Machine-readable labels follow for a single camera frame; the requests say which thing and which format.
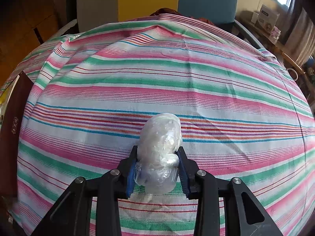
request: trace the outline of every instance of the blue stripe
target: blue stripe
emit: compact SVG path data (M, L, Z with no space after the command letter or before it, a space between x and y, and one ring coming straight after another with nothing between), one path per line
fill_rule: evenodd
M47 105L41 102L37 102L37 104L50 107L50 108L60 108L60 109L76 109L76 110L83 110L83 111L101 111L101 112L127 112L133 114L148 114L148 115L157 115L160 112L141 112L141 111L127 111L127 110L112 110L112 109L96 109L96 108L82 108L82 107L67 107L67 106L52 106ZM261 122L261 121L246 121L246 120L235 120L235 119L219 119L219 118L211 118L211 117L204 117L204 116L196 116L196 115L183 115L183 114L175 114L177 117L183 118L192 118L192 119L206 119L206 120L215 120L215 121L225 121L225 122L244 122L244 123L253 123L253 124L266 124L266 125L287 125L287 126L294 126L294 127L301 127L301 128L314 128L312 126L306 127L301 125L289 124L289 123L277 123L277 122Z
M89 132L89 133L96 133L96 134L103 134L103 135L110 135L110 136L119 136L119 137L127 137L127 138L135 138L139 139L140 136L133 136L133 135L127 135L127 134L119 134L119 133L111 133L111 132L105 132L105 131L92 131L92 130L86 130L86 129L81 129L81 128L71 128L71 127L66 127L66 126L61 126L61 125L54 125L50 124L47 122L43 122L40 120L36 120L34 118L30 118L31 120L34 120L38 123L42 123L45 125L49 125L52 127L56 128L63 128L63 129L70 129L74 131L83 131L83 132ZM183 142L192 142L192 143L257 143L257 142L269 142L269 141L281 141L281 140L292 140L292 139L300 139L300 138L306 138L309 136L315 136L315 135L308 135L308 136L299 136L299 137L289 137L289 138L281 138L281 139L276 139L276 138L269 138L269 139L262 139L262 140L248 140L248 141L239 141L239 140L199 140L199 139L183 139Z
M63 129L74 130L74 131L83 131L83 132L88 132L88 133L96 133L96 134L103 134L103 135L110 135L110 136L120 136L120 137L135 138L135 139L140 138L140 136L133 136L133 135L127 135L127 134L111 133L111 132L105 132L105 131L92 131L92 130L86 130L86 129L80 129L80 128L71 128L71 127L66 127L66 126L61 126L61 125L54 125L54 124L50 124L50 123L43 122L40 120L36 120L34 118L30 118L30 120L34 120L38 123L52 126L55 128L63 128Z
M300 138L306 138L312 136L314 137L315 135L308 135L308 136L299 136L299 137L288 137L288 138L281 138L281 139L276 139L276 138L268 138L268 139L261 139L261 140L248 140L248 141L239 141L239 140L199 140L199 139L184 139L183 142L188 142L188 143L222 143L222 144L233 144L233 143L257 143L257 142L269 142L269 141L281 141L281 140L292 140L292 139L300 139Z
M32 212L34 213L34 215L36 215L40 220L42 219L42 217L41 217L39 214L37 214L37 213L36 213L29 205L27 205L25 202L21 201L21 199L19 199L19 203L23 203L24 206L27 206L27 208L28 208L29 210L32 210ZM30 224L32 224L32 226L35 228L37 225L34 224L31 219L28 219L27 215L25 215L25 216L26 216L27 221L28 221Z

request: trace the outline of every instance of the plastic bag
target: plastic bag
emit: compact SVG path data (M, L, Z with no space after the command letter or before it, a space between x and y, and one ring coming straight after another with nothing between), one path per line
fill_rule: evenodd
M134 180L150 194L161 195L174 189L179 159L175 151L182 142L181 122L171 113L150 118L140 133Z

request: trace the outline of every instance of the cardboard box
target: cardboard box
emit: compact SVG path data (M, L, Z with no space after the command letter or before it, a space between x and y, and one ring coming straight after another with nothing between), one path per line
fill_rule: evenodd
M268 34L271 34L279 14L269 9L267 6L262 5L256 21L256 26L263 29Z

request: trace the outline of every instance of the brown cloth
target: brown cloth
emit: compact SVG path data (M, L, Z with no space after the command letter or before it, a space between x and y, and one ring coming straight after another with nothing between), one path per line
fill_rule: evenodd
M170 8L161 8L161 9L158 9L156 12L152 13L150 16L158 16L160 14L174 14L174 15L180 15L180 16L184 16L182 14L180 14L178 11L176 10L172 10ZM197 20L200 20L204 23L207 23L209 25L212 25L212 26L215 26L210 20L206 19L206 18L194 18L194 19L197 19Z

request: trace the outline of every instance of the striped bedsheet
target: striped bedsheet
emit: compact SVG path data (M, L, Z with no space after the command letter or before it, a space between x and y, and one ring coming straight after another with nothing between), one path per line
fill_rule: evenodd
M315 207L315 123L298 86L266 50L214 26L163 14L54 38L21 71L35 82L20 133L18 202L11 213L31 234L77 176L116 168L144 123L170 112L201 169L240 177L284 236ZM196 201L178 182L162 196L136 187L120 200L123 236L191 235ZM93 200L90 234L95 235ZM224 235L220 202L221 235Z

